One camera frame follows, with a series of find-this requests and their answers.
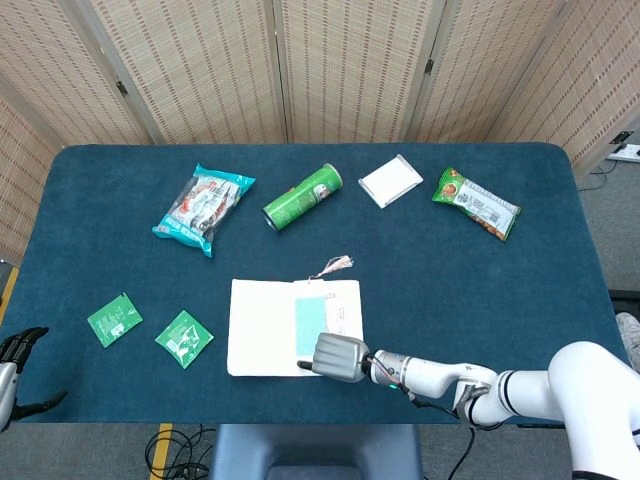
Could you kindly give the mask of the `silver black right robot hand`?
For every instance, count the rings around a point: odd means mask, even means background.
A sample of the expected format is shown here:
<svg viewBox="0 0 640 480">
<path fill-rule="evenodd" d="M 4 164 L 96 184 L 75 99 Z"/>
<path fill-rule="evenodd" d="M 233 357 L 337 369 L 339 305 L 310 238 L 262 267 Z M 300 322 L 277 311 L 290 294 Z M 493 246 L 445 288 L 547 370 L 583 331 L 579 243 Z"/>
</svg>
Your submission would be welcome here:
<svg viewBox="0 0 640 480">
<path fill-rule="evenodd" d="M 323 332 L 318 336 L 312 360 L 298 360 L 297 367 L 345 383 L 357 383 L 371 371 L 370 349 L 360 339 Z"/>
</svg>

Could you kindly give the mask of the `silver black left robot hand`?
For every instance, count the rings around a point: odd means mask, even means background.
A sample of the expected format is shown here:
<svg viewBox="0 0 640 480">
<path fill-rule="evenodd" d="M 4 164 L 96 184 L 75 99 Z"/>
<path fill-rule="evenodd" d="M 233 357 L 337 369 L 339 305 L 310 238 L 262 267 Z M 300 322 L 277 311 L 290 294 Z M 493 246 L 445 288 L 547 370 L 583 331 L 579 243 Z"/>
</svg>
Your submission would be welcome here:
<svg viewBox="0 0 640 480">
<path fill-rule="evenodd" d="M 68 395 L 66 390 L 61 390 L 44 402 L 18 404 L 17 390 L 20 376 L 33 346 L 48 331 L 48 327 L 32 327 L 0 342 L 0 433 L 8 430 L 12 422 L 55 408 Z"/>
</svg>

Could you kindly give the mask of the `teal white tasselled bookmark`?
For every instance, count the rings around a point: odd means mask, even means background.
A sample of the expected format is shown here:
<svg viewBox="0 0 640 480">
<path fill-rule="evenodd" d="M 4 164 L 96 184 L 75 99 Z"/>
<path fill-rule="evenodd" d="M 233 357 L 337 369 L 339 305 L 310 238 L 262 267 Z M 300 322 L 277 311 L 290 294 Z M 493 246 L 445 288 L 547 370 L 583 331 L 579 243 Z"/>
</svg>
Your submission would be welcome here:
<svg viewBox="0 0 640 480">
<path fill-rule="evenodd" d="M 295 322 L 296 355 L 307 357 L 313 354 L 317 337 L 327 329 L 327 299 L 330 295 L 323 284 L 324 277 L 354 264 L 349 255 L 332 257 L 323 269 L 306 280 L 296 281 Z"/>
</svg>

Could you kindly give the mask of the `yellow and white notebook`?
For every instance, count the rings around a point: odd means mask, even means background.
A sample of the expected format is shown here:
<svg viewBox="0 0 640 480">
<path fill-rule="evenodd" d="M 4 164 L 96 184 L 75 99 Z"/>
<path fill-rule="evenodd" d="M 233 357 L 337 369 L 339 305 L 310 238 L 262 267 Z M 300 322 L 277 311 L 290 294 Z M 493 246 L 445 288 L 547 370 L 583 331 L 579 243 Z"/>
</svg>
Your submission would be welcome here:
<svg viewBox="0 0 640 480">
<path fill-rule="evenodd" d="M 231 284 L 227 371 L 234 377 L 312 377 L 297 367 L 295 282 L 235 279 Z M 327 299 L 324 332 L 362 340 L 360 284 L 323 281 Z"/>
</svg>

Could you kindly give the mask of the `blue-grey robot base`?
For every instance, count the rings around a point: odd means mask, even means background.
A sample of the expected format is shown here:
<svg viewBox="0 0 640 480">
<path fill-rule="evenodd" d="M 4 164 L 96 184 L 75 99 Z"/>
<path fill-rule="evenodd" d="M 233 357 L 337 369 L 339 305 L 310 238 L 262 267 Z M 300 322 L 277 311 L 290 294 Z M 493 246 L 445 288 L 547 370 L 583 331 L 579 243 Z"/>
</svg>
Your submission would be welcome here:
<svg viewBox="0 0 640 480">
<path fill-rule="evenodd" d="M 208 480 L 423 480 L 412 424 L 222 424 Z"/>
</svg>

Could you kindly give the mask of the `green square sachet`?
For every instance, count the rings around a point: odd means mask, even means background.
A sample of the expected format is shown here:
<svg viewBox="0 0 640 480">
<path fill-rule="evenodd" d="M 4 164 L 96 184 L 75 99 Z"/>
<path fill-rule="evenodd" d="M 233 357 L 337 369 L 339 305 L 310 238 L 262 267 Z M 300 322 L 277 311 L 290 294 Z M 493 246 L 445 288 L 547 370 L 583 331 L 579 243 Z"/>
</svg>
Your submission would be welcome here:
<svg viewBox="0 0 640 480">
<path fill-rule="evenodd" d="M 155 338 L 155 342 L 183 369 L 187 369 L 214 338 L 194 316 L 182 310 Z"/>
<path fill-rule="evenodd" d="M 92 331 L 104 348 L 143 321 L 126 293 L 121 293 L 87 318 Z"/>
</svg>

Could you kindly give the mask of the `green chips can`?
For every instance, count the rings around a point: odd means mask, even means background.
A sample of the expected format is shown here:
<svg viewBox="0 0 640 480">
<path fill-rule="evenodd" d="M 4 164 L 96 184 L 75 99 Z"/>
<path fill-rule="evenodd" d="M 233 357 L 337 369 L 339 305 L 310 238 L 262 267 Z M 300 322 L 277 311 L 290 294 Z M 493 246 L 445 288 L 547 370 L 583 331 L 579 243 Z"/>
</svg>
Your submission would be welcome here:
<svg viewBox="0 0 640 480">
<path fill-rule="evenodd" d="M 280 231 L 342 187 L 338 170 L 325 163 L 300 184 L 267 204 L 262 212 L 268 225 Z"/>
</svg>

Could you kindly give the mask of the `blue felt table cover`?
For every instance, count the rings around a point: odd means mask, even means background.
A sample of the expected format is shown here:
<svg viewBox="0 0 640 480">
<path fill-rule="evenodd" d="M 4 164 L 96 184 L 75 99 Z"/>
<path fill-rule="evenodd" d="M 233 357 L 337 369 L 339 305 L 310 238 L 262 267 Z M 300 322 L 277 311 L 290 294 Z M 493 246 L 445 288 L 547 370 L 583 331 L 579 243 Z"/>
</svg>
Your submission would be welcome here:
<svg viewBox="0 0 640 480">
<path fill-rule="evenodd" d="M 401 154 L 423 177 L 380 209 L 358 180 Z M 256 179 L 213 257 L 156 237 L 196 165 Z M 325 163 L 343 187 L 280 231 L 262 209 Z M 452 167 L 521 207 L 501 241 L 432 195 Z M 400 393 L 226 368 L 231 283 L 293 281 L 335 256 L 365 342 L 438 362 L 540 370 L 575 341 L 624 347 L 565 152 L 547 143 L 73 146 L 54 159 L 0 338 L 48 327 L 18 398 L 66 390 L 48 423 L 436 423 Z M 126 293 L 143 321 L 108 348 L 87 318 Z M 155 338 L 182 311 L 215 338 L 187 368 Z"/>
</svg>

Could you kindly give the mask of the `white plastic tray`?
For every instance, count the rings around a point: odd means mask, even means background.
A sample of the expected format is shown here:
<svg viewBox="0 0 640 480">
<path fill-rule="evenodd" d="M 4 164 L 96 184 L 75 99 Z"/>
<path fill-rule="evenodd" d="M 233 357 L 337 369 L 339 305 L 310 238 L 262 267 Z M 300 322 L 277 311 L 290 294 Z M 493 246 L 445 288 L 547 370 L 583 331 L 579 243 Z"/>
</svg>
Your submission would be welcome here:
<svg viewBox="0 0 640 480">
<path fill-rule="evenodd" d="M 360 178 L 358 184 L 374 203 L 384 209 L 424 181 L 401 154 Z"/>
</svg>

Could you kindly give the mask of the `teal snack bag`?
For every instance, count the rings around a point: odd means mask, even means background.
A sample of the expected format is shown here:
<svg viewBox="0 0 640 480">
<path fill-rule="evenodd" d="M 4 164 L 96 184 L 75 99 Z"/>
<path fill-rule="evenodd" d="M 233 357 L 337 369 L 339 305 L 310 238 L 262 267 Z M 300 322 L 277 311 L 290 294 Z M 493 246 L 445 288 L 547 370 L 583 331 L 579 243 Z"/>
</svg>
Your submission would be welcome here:
<svg viewBox="0 0 640 480">
<path fill-rule="evenodd" d="M 151 231 L 213 257 L 216 231 L 256 179 L 198 163 L 169 210 Z"/>
</svg>

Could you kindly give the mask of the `green printed snack bag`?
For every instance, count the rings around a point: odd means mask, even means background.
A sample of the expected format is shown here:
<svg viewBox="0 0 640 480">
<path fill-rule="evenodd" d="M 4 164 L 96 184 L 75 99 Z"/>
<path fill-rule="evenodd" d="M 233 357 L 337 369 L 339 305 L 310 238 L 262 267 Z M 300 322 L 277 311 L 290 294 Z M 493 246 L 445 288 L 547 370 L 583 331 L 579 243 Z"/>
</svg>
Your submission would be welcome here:
<svg viewBox="0 0 640 480">
<path fill-rule="evenodd" d="M 455 206 L 501 241 L 508 239 L 521 212 L 520 206 L 498 197 L 452 167 L 442 172 L 432 201 Z"/>
</svg>

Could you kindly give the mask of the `grey sneaker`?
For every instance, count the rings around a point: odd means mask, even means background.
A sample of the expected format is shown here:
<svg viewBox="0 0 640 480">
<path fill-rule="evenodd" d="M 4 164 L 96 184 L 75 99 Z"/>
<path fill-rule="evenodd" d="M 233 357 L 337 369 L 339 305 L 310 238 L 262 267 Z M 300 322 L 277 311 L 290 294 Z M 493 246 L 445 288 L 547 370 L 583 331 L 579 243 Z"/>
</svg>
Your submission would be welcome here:
<svg viewBox="0 0 640 480">
<path fill-rule="evenodd" d="M 640 354 L 640 320 L 628 312 L 616 314 L 616 322 L 629 355 Z"/>
</svg>

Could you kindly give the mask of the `woven folding screen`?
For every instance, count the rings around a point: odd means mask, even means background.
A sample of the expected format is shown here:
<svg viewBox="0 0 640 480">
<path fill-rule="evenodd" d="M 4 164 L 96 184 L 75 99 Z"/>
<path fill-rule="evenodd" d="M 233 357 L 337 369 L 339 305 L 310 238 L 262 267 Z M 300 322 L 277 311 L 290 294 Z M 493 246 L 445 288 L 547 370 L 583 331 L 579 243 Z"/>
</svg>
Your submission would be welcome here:
<svg viewBox="0 0 640 480">
<path fill-rule="evenodd" d="M 71 145 L 541 141 L 580 175 L 637 121 L 640 0 L 0 0 L 0 259 Z"/>
</svg>

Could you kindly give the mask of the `white power strip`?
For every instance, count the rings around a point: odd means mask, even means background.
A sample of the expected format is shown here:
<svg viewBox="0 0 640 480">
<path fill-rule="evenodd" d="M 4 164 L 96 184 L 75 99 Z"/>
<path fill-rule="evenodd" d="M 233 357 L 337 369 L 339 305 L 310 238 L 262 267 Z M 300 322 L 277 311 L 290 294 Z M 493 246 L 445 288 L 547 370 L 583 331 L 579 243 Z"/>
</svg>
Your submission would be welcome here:
<svg viewBox="0 0 640 480">
<path fill-rule="evenodd" d="M 607 157 L 607 160 L 640 163 L 640 145 L 620 144 Z"/>
</svg>

